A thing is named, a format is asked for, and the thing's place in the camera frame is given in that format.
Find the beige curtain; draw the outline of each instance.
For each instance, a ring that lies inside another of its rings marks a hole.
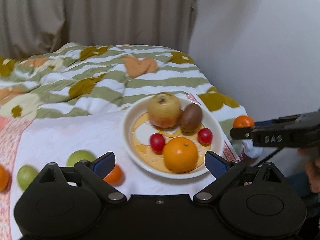
[[[161,45],[188,51],[194,0],[0,0],[0,57],[87,46]]]

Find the human hand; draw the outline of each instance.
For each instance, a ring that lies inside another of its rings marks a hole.
[[[304,149],[298,150],[299,155],[306,155]],[[320,193],[320,157],[317,157],[314,161],[308,161],[305,166],[306,174],[309,178],[310,189],[313,193]]]

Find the person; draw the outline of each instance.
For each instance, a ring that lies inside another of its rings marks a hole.
[[[307,152],[298,150],[299,155],[307,155]],[[307,218],[320,214],[320,157],[308,161],[304,171],[287,177],[287,180],[305,203]]]

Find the orange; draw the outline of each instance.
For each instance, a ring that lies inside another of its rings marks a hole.
[[[9,173],[0,165],[0,191],[5,190],[9,183]]]
[[[170,140],[162,150],[165,166],[175,172],[184,173],[193,170],[198,161],[198,149],[187,138],[176,137]]]
[[[104,178],[104,181],[112,186],[121,183],[124,175],[118,164],[115,165],[113,170]]]
[[[243,128],[254,126],[254,120],[247,115],[237,117],[233,122],[233,128]]]

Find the screw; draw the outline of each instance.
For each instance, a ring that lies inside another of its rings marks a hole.
[[[162,199],[157,199],[156,200],[156,204],[163,204],[163,203],[164,203],[164,201]]]
[[[208,192],[200,192],[196,195],[196,198],[202,201],[206,201],[212,198],[212,195]]]
[[[112,192],[108,195],[108,198],[112,201],[118,201],[124,198],[124,195],[121,192]]]

